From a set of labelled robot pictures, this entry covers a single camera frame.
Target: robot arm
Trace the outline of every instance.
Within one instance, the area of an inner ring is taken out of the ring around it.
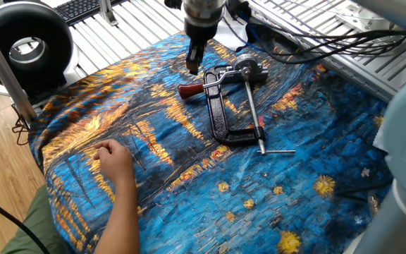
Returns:
[[[184,31],[190,38],[186,67],[197,75],[208,40],[217,32],[226,0],[184,0]]]

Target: fingers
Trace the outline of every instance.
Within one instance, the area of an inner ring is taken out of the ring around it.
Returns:
[[[105,147],[100,147],[98,149],[98,152],[93,156],[93,158],[94,159],[103,159],[110,155],[111,155],[111,153]]]
[[[101,147],[105,147],[109,151],[113,152],[114,150],[123,147],[117,140],[114,139],[108,139],[108,140],[103,140],[101,142],[96,143],[93,145],[93,147],[99,149]]]

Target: wire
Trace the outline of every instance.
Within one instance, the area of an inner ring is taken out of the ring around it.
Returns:
[[[15,104],[11,105],[13,110],[15,110],[15,113],[18,115],[18,120],[15,122],[15,126],[12,127],[12,133],[18,133],[18,137],[17,137],[17,145],[26,145],[28,144],[28,141],[26,141],[25,143],[20,143],[20,138],[21,138],[21,133],[24,132],[29,132],[29,130],[26,128],[27,123],[25,122],[25,118],[18,112],[18,110],[16,109]]]
[[[324,10],[324,9],[321,9],[321,8],[317,8],[317,7],[313,7],[313,6],[307,6],[307,5],[299,4],[297,2],[289,1],[289,0],[283,0],[283,1],[288,2],[288,3],[292,3],[292,4],[297,4],[297,5],[299,5],[301,7],[305,7],[305,8],[311,8],[311,9],[314,9],[314,10],[323,11],[323,12],[326,12],[326,13],[334,13],[334,14],[338,14],[338,15],[341,15],[341,16],[351,17],[351,18],[361,18],[361,19],[365,19],[365,20],[384,20],[384,18],[365,18],[365,17],[354,16],[354,15],[348,15],[348,14],[340,13],[340,12],[337,12],[337,11]]]
[[[357,34],[354,34],[354,35],[311,35],[309,33],[299,34],[296,32],[287,31],[274,24],[265,23],[265,21],[262,21],[262,20],[258,20],[258,22],[260,22],[261,25],[264,25],[268,28],[271,28],[274,30],[279,30],[280,32],[285,32],[285,33],[295,36],[295,37],[309,37],[312,39],[337,39],[337,38],[352,39],[352,38],[358,38],[358,37],[367,37],[367,36],[376,35],[376,34],[383,34],[383,37],[396,36],[396,35],[406,36],[405,30],[374,30],[374,31],[368,31],[368,32],[358,32]]]
[[[353,193],[359,193],[359,192],[363,192],[363,191],[372,191],[372,190],[376,190],[376,189],[380,189],[380,188],[385,188],[392,183],[393,183],[393,180],[390,180],[390,181],[386,181],[384,183],[379,183],[379,184],[375,184],[375,185],[371,185],[371,186],[367,186],[367,187],[363,187],[363,188],[356,188],[356,189],[347,190],[347,191],[346,190],[338,191],[335,193],[335,196],[340,197],[340,198],[349,198],[352,200],[368,202],[368,200],[366,198],[358,197],[356,195],[353,195]]]
[[[3,208],[0,207],[0,214],[3,215],[5,218],[9,219],[15,225],[17,225],[20,229],[22,229],[42,250],[44,254],[49,254],[48,249],[43,245],[43,243],[34,235],[34,233],[28,229],[22,222],[20,222],[17,218],[15,218],[12,214],[5,211]]]
[[[336,43],[336,42],[340,42],[342,41],[345,37],[353,37],[353,36],[343,36],[343,37],[336,37],[334,40],[330,40],[327,42],[324,42],[322,44],[319,44],[315,47],[311,47],[308,48],[306,50],[300,51],[298,53],[290,53],[290,54],[277,54],[277,53],[272,53],[270,52],[264,45],[264,43],[260,40],[260,38],[257,36],[256,32],[250,27],[250,24],[247,24],[247,26],[249,27],[249,29],[251,30],[251,33],[253,34],[253,36],[255,37],[255,39],[258,41],[258,43],[260,43],[261,48],[254,46],[253,44],[246,42],[245,40],[243,40],[235,31],[234,29],[230,26],[230,24],[226,21],[226,19],[223,17],[223,20],[225,21],[225,23],[227,24],[228,28],[230,29],[230,31],[241,41],[244,42],[246,45],[253,47],[261,52],[266,52],[270,57],[274,58],[275,60],[277,60],[278,62],[281,62],[282,64],[306,64],[309,63],[311,61],[316,61],[322,58],[325,58],[327,56],[333,55],[333,54],[347,54],[347,55],[356,55],[356,56],[377,56],[386,52],[389,52],[391,50],[393,50],[394,48],[398,47],[403,40],[394,42],[392,44],[387,44],[387,45],[382,45],[381,47],[377,47],[376,49],[372,49],[372,50],[364,50],[363,52],[352,52],[352,51],[348,51],[348,49],[354,48],[357,45],[361,45],[364,44],[366,42],[375,40],[376,38],[379,38],[380,36],[383,36],[382,33],[371,33],[367,32],[367,36],[365,38],[362,38],[362,40],[358,40],[357,42],[353,42],[350,43],[348,45],[342,46],[341,47],[332,47],[330,46],[330,44]],[[330,47],[333,49],[332,52],[315,52],[315,49],[318,49],[320,47]],[[294,55],[303,55],[304,53],[307,52],[311,52],[311,53],[315,53],[315,54],[321,54],[321,56],[318,56],[316,58],[313,59],[307,59],[304,61],[284,61],[281,59],[277,59],[275,56],[294,56]]]

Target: black cord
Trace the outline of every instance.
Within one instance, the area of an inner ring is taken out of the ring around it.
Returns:
[[[12,214],[8,213],[1,207],[0,207],[0,214],[2,214],[5,218],[9,219],[11,222],[13,222],[15,225],[17,225],[20,229],[22,229],[39,246],[39,248],[42,250],[42,252],[44,254],[49,254],[48,249],[43,245],[43,243],[22,222],[20,222]]]
[[[371,186],[367,186],[367,187],[363,187],[363,188],[356,188],[356,189],[352,189],[352,190],[344,190],[344,191],[339,191],[336,193],[336,195],[349,195],[352,193],[358,193],[358,192],[362,192],[362,191],[371,191],[371,190],[376,190],[379,188],[384,188],[386,186],[389,186],[393,183],[393,180],[389,180],[386,181],[384,183],[379,183],[379,184],[374,184]]]
[[[248,45],[254,47],[254,46],[251,45],[249,42],[246,42],[245,40],[243,40],[242,38],[240,38],[239,35],[234,31],[234,29],[231,27],[231,25],[227,22],[227,20],[226,20],[224,17],[223,17],[223,20],[224,20],[225,23],[227,24],[227,26],[228,26],[228,28],[230,29],[230,31],[231,31],[241,42],[244,42],[245,44],[248,44]],[[371,31],[371,32],[364,32],[364,33],[361,33],[360,36],[363,36],[363,37],[364,37],[364,38],[362,38],[362,40],[358,40],[358,41],[356,41],[356,42],[352,42],[352,43],[346,44],[346,45],[344,45],[344,46],[343,46],[342,44],[340,44],[340,42],[341,42],[342,40],[344,40],[344,39],[346,39],[346,38],[358,38],[359,35],[356,34],[356,35],[337,36],[337,37],[334,37],[334,38],[335,38],[334,40],[330,40],[330,41],[324,42],[324,43],[319,44],[319,45],[317,45],[317,46],[315,46],[315,47],[311,47],[311,48],[308,48],[308,49],[306,49],[306,50],[303,50],[303,51],[300,51],[300,52],[297,52],[297,53],[291,53],[291,54],[277,54],[277,53],[270,52],[270,50],[268,50],[268,49],[265,47],[264,43],[262,43],[262,41],[261,41],[261,40],[258,38],[258,36],[256,35],[255,31],[250,27],[250,24],[249,24],[249,23],[247,24],[247,26],[248,26],[249,29],[251,30],[252,34],[255,36],[255,39],[256,39],[256,40],[258,41],[258,43],[260,43],[260,45],[261,45],[261,49],[260,49],[260,48],[257,48],[257,49],[258,49],[258,50],[261,50],[261,51],[263,51],[263,52],[266,52],[270,57],[272,57],[272,58],[274,58],[275,60],[281,62],[282,64],[307,64],[307,63],[309,63],[309,62],[316,61],[316,60],[319,60],[319,59],[323,59],[323,58],[325,58],[325,57],[327,57],[327,56],[331,56],[331,55],[333,55],[333,54],[347,54],[347,55],[355,55],[355,56],[378,56],[378,55],[385,54],[385,53],[387,53],[387,52],[393,50],[394,48],[396,48],[396,47],[398,47],[399,45],[401,45],[402,42],[403,42],[403,40],[405,40],[405,37],[404,37],[404,38],[401,38],[401,40],[399,40],[399,41],[397,41],[397,42],[390,43],[390,44],[379,45],[379,46],[372,45],[371,47],[368,47],[368,48],[372,48],[372,47],[375,48],[375,47],[376,47],[376,49],[365,50],[365,51],[363,51],[363,52],[352,52],[352,51],[348,51],[348,50],[351,49],[351,48],[355,48],[356,46],[361,47],[361,46],[359,46],[359,45],[364,44],[364,43],[367,43],[367,42],[370,42],[370,41],[372,41],[372,40],[376,40],[376,39],[378,39],[378,38],[380,38],[380,37],[389,36],[389,32],[390,32],[390,31],[387,31],[387,30]],[[333,47],[333,46],[331,46],[331,44],[338,44],[338,46],[342,46],[342,47]],[[315,52],[314,50],[315,50],[315,49],[318,49],[319,47],[329,47],[329,48],[332,48],[333,51],[332,51],[332,52],[328,52],[328,53],[327,53],[327,52]],[[284,61],[284,60],[277,59],[276,57],[274,57],[274,56],[295,56],[295,55],[303,55],[304,53],[321,54],[321,56],[318,56],[318,57],[313,58],[313,59],[307,59],[307,60],[304,60],[304,61],[292,61],[292,62],[291,62],[291,61]]]
[[[382,37],[396,36],[396,35],[406,36],[406,31],[404,31],[404,30],[374,30],[374,31],[368,31],[368,32],[359,32],[354,35],[311,35],[311,34],[304,34],[304,33],[299,34],[296,32],[287,31],[287,30],[285,30],[283,28],[279,28],[278,26],[275,26],[275,25],[270,25],[270,24],[265,23],[264,21],[261,21],[258,19],[257,19],[257,21],[259,23],[261,23],[261,25],[263,25],[263,26],[266,26],[268,28],[278,30],[281,32],[285,32],[285,33],[295,36],[295,37],[308,37],[308,38],[312,38],[312,39],[338,39],[338,38],[352,39],[352,38],[359,38],[359,37],[368,37],[368,36],[373,36],[373,35],[377,35],[377,34],[383,35]]]
[[[25,143],[20,143],[20,138],[21,138],[21,133],[28,132],[29,130],[26,128],[27,123],[25,121],[25,118],[18,112],[18,110],[15,107],[15,104],[11,105],[13,110],[15,110],[15,113],[18,115],[18,120],[15,122],[15,126],[12,127],[12,133],[18,133],[17,137],[17,145],[26,145],[28,144],[28,141]]]
[[[368,202],[368,200],[366,198],[358,197],[356,195],[353,195],[353,193],[360,193],[363,191],[372,191],[372,190],[384,188],[386,186],[389,186],[392,183],[393,183],[393,180],[390,180],[390,181],[386,181],[384,183],[374,184],[374,185],[363,187],[363,188],[356,188],[356,189],[347,190],[347,191],[346,190],[338,191],[338,192],[335,192],[335,196],[337,196],[339,198],[349,198],[351,200]]]

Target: clamp jaw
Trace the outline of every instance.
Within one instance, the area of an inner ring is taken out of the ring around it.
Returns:
[[[249,75],[249,81],[256,83],[265,81],[269,72],[260,63],[255,63],[254,71]],[[237,73],[226,76],[223,83],[243,83],[244,76],[237,66],[216,66],[204,73],[206,84],[216,82],[224,73],[237,71]],[[258,140],[266,140],[264,130],[261,126],[257,128],[246,128],[244,130],[230,130],[226,120],[225,109],[223,108],[223,98],[221,86],[212,86],[204,89],[207,96],[209,118],[211,119],[212,131],[215,139],[224,145],[252,145]]]

